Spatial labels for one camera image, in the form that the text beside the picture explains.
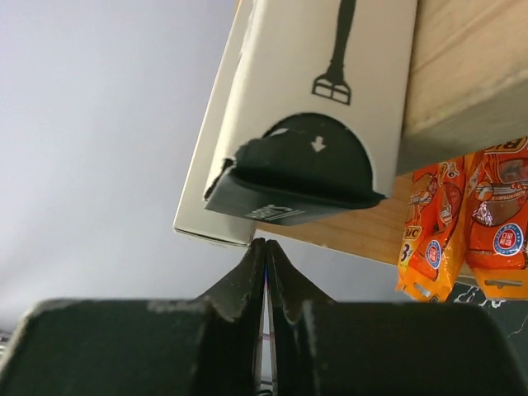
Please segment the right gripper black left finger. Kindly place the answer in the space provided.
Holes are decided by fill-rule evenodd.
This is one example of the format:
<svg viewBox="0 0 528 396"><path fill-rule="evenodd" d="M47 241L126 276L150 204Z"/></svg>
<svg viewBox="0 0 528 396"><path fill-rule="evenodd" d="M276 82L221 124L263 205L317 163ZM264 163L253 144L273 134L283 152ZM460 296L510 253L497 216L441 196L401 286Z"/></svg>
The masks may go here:
<svg viewBox="0 0 528 396"><path fill-rule="evenodd" d="M254 395L266 242L195 299L49 299L1 359L4 395Z"/></svg>

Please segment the orange BIC razor pack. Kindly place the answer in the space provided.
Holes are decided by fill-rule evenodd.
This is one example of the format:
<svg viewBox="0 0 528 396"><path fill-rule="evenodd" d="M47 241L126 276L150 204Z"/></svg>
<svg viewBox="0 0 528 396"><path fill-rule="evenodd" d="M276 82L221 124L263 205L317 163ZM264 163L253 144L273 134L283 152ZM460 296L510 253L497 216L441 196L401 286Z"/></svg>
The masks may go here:
<svg viewBox="0 0 528 396"><path fill-rule="evenodd" d="M488 299L527 299L527 138L474 154L465 262Z"/></svg>
<svg viewBox="0 0 528 396"><path fill-rule="evenodd" d="M437 190L430 216L432 228L411 264L411 287L418 301L446 301L460 274L467 246L464 226L468 187L478 157L471 153L437 164Z"/></svg>
<svg viewBox="0 0 528 396"><path fill-rule="evenodd" d="M412 188L407 200L407 213L404 221L403 239L398 255L398 281L396 291L403 291L408 264L431 226L422 218L433 209L433 199L437 190L437 167L430 165L412 174Z"/></svg>

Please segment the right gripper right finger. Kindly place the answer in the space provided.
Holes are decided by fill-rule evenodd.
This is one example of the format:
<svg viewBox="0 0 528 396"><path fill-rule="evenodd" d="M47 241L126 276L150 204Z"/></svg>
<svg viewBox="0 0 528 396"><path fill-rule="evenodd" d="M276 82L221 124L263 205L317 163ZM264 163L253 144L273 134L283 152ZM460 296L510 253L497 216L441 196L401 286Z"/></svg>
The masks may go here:
<svg viewBox="0 0 528 396"><path fill-rule="evenodd" d="M266 244L277 395L522 395L500 327L461 303L337 302Z"/></svg>

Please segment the white Harry's box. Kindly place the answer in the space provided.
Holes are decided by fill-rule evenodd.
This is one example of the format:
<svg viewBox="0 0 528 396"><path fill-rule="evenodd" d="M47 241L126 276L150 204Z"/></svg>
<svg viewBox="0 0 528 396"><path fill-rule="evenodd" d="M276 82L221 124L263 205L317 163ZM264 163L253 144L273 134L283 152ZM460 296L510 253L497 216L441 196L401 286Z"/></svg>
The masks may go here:
<svg viewBox="0 0 528 396"><path fill-rule="evenodd" d="M247 246L391 196L414 1L241 1L173 228Z"/></svg>

